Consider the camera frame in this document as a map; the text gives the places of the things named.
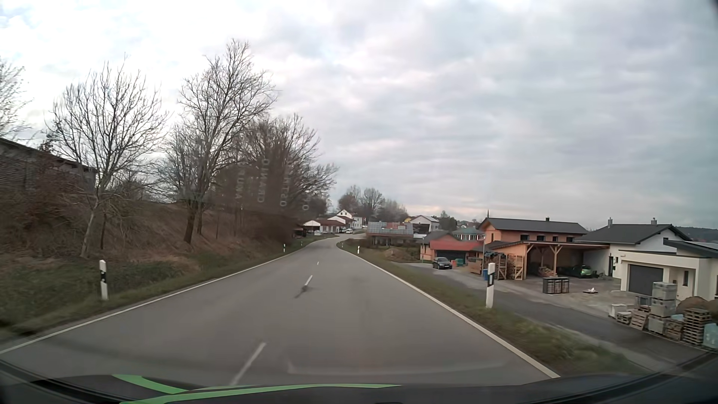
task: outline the road edge line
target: road edge line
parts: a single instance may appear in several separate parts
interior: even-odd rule
[[[436,299],[434,296],[432,296],[432,295],[430,295],[430,294],[424,292],[423,290],[417,288],[416,286],[412,285],[411,283],[406,282],[405,280],[403,280],[403,279],[401,279],[400,277],[394,275],[393,273],[391,273],[391,272],[389,272],[389,271],[383,269],[382,267],[380,267],[380,266],[378,266],[378,265],[374,265],[374,264],[372,264],[371,262],[369,262],[369,261],[363,259],[362,257],[359,257],[357,254],[354,254],[354,253],[352,253],[352,252],[349,252],[349,251],[347,251],[347,250],[345,250],[345,249],[341,249],[341,250],[342,250],[343,252],[346,252],[346,253],[349,254],[349,255],[352,255],[352,256],[354,256],[354,257],[357,257],[358,259],[360,259],[360,260],[366,262],[367,264],[373,266],[374,268],[377,268],[377,269],[383,271],[384,273],[386,273],[387,275],[390,275],[391,277],[394,277],[395,279],[397,279],[399,282],[403,283],[404,285],[407,285],[407,286],[409,286],[410,288],[414,289],[415,291],[417,291],[417,292],[421,293],[422,295],[428,297],[429,299],[431,299],[432,301],[434,301],[434,303],[436,303],[436,304],[438,304],[439,306],[441,306],[441,307],[447,309],[449,312],[451,312],[451,313],[452,313],[453,315],[455,315],[456,317],[461,318],[463,321],[466,321],[467,323],[469,323],[469,325],[473,326],[475,329],[477,329],[477,330],[483,332],[484,334],[486,334],[487,336],[489,336],[489,338],[491,338],[491,339],[493,339],[494,341],[498,342],[498,343],[501,344],[504,348],[506,348],[506,349],[508,349],[509,351],[513,352],[516,356],[518,356],[518,357],[520,357],[521,359],[527,361],[529,364],[531,364],[533,367],[535,367],[536,369],[538,369],[538,370],[540,370],[541,372],[543,372],[546,376],[549,376],[551,379],[556,379],[556,378],[558,378],[558,377],[561,377],[561,375],[559,375],[558,373],[556,373],[556,372],[554,372],[553,370],[549,369],[548,367],[546,367],[545,365],[543,365],[543,364],[540,363],[539,361],[535,360],[534,358],[528,356],[526,353],[524,353],[523,351],[521,351],[519,348],[516,348],[515,346],[509,344],[509,343],[506,342],[505,340],[501,339],[498,335],[494,334],[493,332],[491,332],[491,331],[485,329],[484,327],[480,326],[479,324],[475,323],[472,319],[470,319],[470,318],[464,316],[463,314],[461,314],[461,313],[459,313],[458,311],[454,310],[453,308],[449,307],[446,303],[441,302],[440,300]]]
[[[190,287],[188,287],[188,288],[181,289],[181,290],[178,290],[178,291],[176,291],[176,292],[172,292],[172,293],[170,293],[169,295],[160,296],[160,297],[158,297],[158,298],[152,299],[152,300],[147,301],[147,302],[144,302],[144,303],[140,303],[140,304],[135,305],[135,306],[130,306],[130,307],[128,307],[128,308],[124,308],[124,309],[119,310],[119,311],[114,311],[114,312],[112,312],[112,313],[110,313],[110,314],[106,314],[106,315],[101,316],[101,317],[93,318],[92,320],[85,321],[84,323],[75,324],[74,326],[67,327],[66,329],[57,330],[57,331],[52,332],[52,333],[50,333],[50,334],[48,334],[48,335],[39,336],[39,337],[37,337],[37,338],[30,339],[29,341],[25,341],[25,342],[23,342],[22,344],[18,344],[18,345],[11,346],[11,347],[9,347],[9,348],[5,348],[5,349],[1,350],[1,351],[0,351],[0,355],[5,354],[5,353],[10,352],[10,351],[14,351],[15,349],[18,349],[18,348],[22,348],[23,346],[28,346],[28,345],[33,344],[33,343],[35,343],[35,342],[48,339],[48,338],[50,338],[51,336],[56,336],[56,335],[60,335],[60,334],[66,333],[66,332],[68,332],[68,331],[72,331],[72,330],[74,330],[74,329],[79,329],[79,328],[82,327],[82,326],[87,326],[87,325],[89,325],[89,324],[96,323],[96,322],[98,322],[98,321],[100,321],[100,320],[104,320],[105,318],[114,317],[114,316],[117,316],[118,314],[126,313],[126,312],[128,312],[128,311],[130,311],[130,310],[134,310],[134,309],[136,309],[136,308],[140,308],[140,307],[143,307],[143,306],[147,306],[147,305],[149,305],[149,304],[151,304],[151,303],[159,302],[160,300],[164,300],[164,299],[166,299],[166,298],[171,298],[172,296],[179,295],[180,293],[189,292],[190,290],[200,288],[200,287],[202,287],[202,286],[204,286],[204,285],[209,285],[209,284],[211,284],[211,283],[217,282],[218,280],[227,279],[228,277],[232,277],[232,276],[234,276],[234,275],[239,275],[239,274],[241,274],[242,272],[247,272],[247,271],[249,271],[249,270],[253,270],[254,268],[261,267],[262,265],[266,265],[266,264],[268,264],[268,263],[270,263],[270,262],[274,262],[274,261],[277,261],[277,260],[281,260],[282,258],[288,257],[288,256],[294,254],[295,252],[300,252],[300,251],[302,251],[303,249],[304,249],[304,247],[301,247],[301,248],[299,248],[299,249],[296,250],[296,251],[292,251],[292,252],[290,252],[290,253],[288,253],[288,254],[282,255],[281,257],[274,258],[273,260],[269,260],[269,261],[267,261],[267,262],[262,262],[261,264],[254,265],[253,267],[246,268],[246,269],[241,270],[241,271],[239,271],[239,272],[234,272],[234,273],[231,273],[231,274],[229,274],[229,275],[225,275],[225,276],[222,276],[222,277],[218,277],[218,278],[216,278],[216,279],[208,280],[208,281],[203,282],[203,283],[200,283],[200,284],[198,284],[198,285],[190,286]]]

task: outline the parked car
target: parked car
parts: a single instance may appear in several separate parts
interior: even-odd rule
[[[589,265],[574,265],[573,267],[558,267],[557,275],[574,277],[597,277],[596,271]]]
[[[437,257],[434,258],[434,261],[432,261],[432,267],[438,269],[438,270],[450,270],[452,269],[451,261],[447,260],[444,257]]]

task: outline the wooden carport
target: wooden carport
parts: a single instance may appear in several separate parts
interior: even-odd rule
[[[532,250],[536,249],[540,251],[541,253],[541,261],[539,263],[540,267],[544,266],[544,252],[546,250],[549,250],[553,253],[553,265],[551,266],[552,273],[549,275],[556,275],[556,267],[558,265],[559,260],[559,253],[564,249],[573,249],[573,250],[591,250],[591,249],[607,249],[608,246],[605,244],[589,244],[589,243],[574,243],[574,242],[540,242],[536,240],[520,240],[518,242],[500,242],[497,243],[491,243],[491,244],[497,244],[490,246],[487,244],[487,248],[494,252],[499,252],[502,254],[505,254],[508,257],[509,261],[514,262],[520,262],[520,267],[515,267],[517,273],[514,273],[513,276],[508,276],[509,274],[504,274],[503,279],[518,279],[522,280],[526,278],[526,270],[528,269],[529,265],[529,253],[531,253]],[[504,270],[506,271],[507,265],[504,266],[504,268],[501,268],[501,265],[499,265],[500,271]]]

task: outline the gray garage door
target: gray garage door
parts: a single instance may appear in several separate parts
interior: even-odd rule
[[[653,283],[663,281],[663,268],[628,265],[628,291],[650,296]]]
[[[439,251],[437,251],[437,257],[444,257],[444,258],[446,258],[446,259],[449,260],[449,261],[451,261],[451,260],[456,260],[456,259],[459,259],[459,258],[463,260],[463,259],[466,258],[466,253],[463,252],[463,251],[442,251],[442,250],[439,250]]]

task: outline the distant hill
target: distant hill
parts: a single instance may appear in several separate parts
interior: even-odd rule
[[[678,230],[691,237],[695,242],[718,243],[718,229],[706,229],[704,227],[677,227]]]

